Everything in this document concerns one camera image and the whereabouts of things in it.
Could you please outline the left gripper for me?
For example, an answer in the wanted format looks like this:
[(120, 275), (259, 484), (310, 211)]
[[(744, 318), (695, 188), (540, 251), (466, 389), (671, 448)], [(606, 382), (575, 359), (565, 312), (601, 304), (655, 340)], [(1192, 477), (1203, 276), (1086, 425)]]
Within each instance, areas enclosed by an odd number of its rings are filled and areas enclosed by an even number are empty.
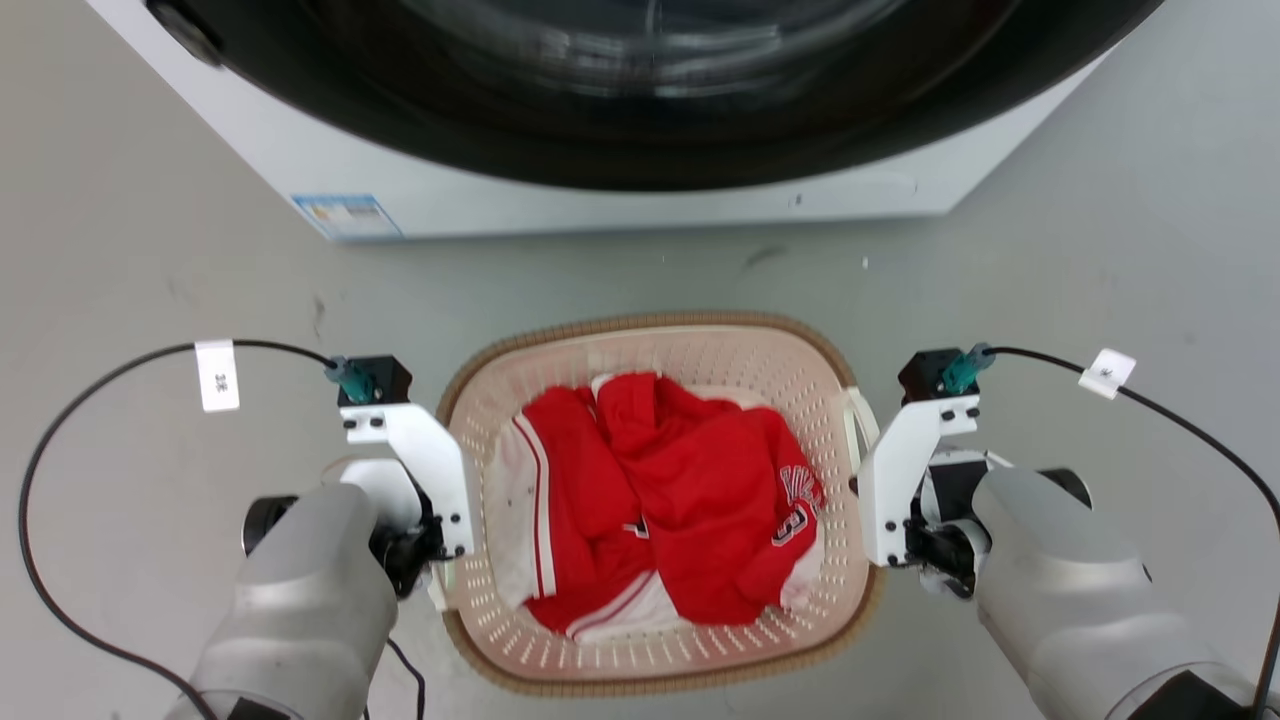
[(447, 560), (442, 520), (431, 501), (422, 500), (422, 516), (408, 529), (379, 520), (369, 541), (372, 556), (384, 569), (401, 601), (407, 600), (430, 562)]

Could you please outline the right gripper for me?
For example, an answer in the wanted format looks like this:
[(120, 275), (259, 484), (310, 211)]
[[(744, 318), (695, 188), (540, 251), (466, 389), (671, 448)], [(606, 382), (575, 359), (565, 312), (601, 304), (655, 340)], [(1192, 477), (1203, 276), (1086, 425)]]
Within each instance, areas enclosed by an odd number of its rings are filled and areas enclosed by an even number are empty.
[(915, 500), (906, 529), (906, 550), (927, 591), (960, 601), (974, 598), (983, 568), (983, 525), (977, 518), (968, 514), (943, 521), (936, 509)]

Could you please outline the beige plastic laundry basket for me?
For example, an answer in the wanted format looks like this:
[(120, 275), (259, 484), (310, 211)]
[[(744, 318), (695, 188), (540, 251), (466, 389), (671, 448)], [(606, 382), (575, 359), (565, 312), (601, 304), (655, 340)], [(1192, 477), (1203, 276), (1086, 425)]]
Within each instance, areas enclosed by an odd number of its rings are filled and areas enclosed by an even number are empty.
[(701, 691), (796, 673), (844, 652), (869, 625), (884, 573), (861, 547), (856, 477), (879, 434), (844, 355), (819, 332), (760, 313), (613, 316), (517, 334), (474, 355), (435, 415), (476, 460), (500, 423), (550, 386), (607, 372), (660, 372), (699, 389), (742, 391), (781, 411), (826, 488), (826, 557), (805, 609), (748, 626), (686, 626), (577, 644), (500, 601), (485, 550), (436, 566), (442, 623), (492, 684), (545, 698)]

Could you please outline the red white striped shorts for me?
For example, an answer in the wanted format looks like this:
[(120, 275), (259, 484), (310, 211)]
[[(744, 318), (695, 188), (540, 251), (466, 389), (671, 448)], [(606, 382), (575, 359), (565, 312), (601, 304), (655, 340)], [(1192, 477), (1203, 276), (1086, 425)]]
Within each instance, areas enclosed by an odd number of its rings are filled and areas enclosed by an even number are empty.
[(598, 644), (687, 625), (589, 389), (550, 388), (500, 427), (483, 497), (495, 592), (548, 632)]

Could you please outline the red basketball jersey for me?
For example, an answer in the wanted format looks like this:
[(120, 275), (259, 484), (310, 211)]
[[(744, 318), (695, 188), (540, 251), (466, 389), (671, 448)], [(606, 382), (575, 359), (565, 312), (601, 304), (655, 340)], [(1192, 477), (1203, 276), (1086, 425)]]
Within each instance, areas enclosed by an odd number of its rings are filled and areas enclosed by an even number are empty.
[(590, 389), (684, 620), (746, 625), (810, 603), (826, 491), (778, 411), (704, 398), (655, 373), (602, 375)]

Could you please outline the blue energy label sticker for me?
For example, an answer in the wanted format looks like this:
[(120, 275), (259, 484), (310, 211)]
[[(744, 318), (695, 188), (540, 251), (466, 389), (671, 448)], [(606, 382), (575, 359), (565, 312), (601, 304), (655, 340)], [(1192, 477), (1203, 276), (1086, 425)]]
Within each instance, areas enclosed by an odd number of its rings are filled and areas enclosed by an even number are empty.
[(335, 242), (401, 240), (404, 232), (369, 193), (296, 193), (291, 201), (321, 234)]

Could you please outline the white washing machine body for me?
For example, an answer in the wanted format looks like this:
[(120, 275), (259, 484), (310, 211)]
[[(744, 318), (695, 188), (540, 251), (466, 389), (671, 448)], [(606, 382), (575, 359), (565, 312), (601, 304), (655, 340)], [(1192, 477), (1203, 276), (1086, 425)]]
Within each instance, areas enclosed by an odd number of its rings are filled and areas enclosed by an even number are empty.
[(850, 170), (707, 192), (554, 190), (451, 169), (357, 138), (197, 61), (160, 28), (143, 0), (86, 1), (297, 213), (296, 193), (369, 193), (407, 240), (942, 217), (1094, 69), (1085, 65), (972, 129)]

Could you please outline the black round washing machine door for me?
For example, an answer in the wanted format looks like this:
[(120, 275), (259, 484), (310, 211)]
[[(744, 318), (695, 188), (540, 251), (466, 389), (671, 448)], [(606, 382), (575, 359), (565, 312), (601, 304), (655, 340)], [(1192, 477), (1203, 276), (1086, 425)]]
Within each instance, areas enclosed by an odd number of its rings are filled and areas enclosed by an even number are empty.
[(1064, 82), (1164, 0), (142, 0), (191, 56), (425, 161), (573, 190), (863, 167)]

